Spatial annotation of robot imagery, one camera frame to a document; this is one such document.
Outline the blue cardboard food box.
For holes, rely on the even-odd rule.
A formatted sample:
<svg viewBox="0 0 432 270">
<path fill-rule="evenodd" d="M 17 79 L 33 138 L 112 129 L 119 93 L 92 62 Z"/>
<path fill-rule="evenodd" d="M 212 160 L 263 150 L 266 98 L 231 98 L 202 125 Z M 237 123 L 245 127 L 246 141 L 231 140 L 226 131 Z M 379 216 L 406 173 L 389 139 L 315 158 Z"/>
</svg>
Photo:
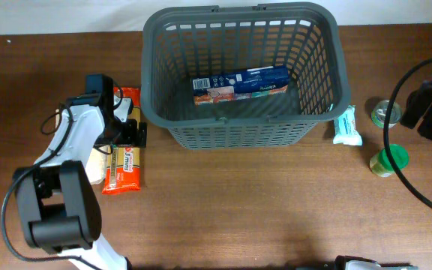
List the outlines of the blue cardboard food box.
<svg viewBox="0 0 432 270">
<path fill-rule="evenodd" d="M 218 104 L 283 94 L 290 75 L 284 66 L 267 66 L 194 78 L 190 82 L 196 105 Z"/>
</svg>

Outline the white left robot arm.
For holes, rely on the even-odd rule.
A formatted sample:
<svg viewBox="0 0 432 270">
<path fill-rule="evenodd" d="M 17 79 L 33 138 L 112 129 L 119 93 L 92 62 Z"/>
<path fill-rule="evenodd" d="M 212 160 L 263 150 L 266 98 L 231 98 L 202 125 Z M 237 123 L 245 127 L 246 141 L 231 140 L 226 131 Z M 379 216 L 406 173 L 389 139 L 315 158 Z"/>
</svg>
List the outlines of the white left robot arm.
<svg viewBox="0 0 432 270">
<path fill-rule="evenodd" d="M 1 234 L 19 260 L 45 263 L 67 260 L 78 269 L 130 269 L 102 234 L 98 200 L 86 173 L 98 146 L 138 146 L 140 129 L 130 118 L 134 102 L 114 94 L 73 97 L 55 112 L 53 138 L 33 165 L 19 168 L 1 207 Z M 11 196 L 27 245 L 45 257 L 24 256 L 11 244 L 6 211 Z"/>
</svg>

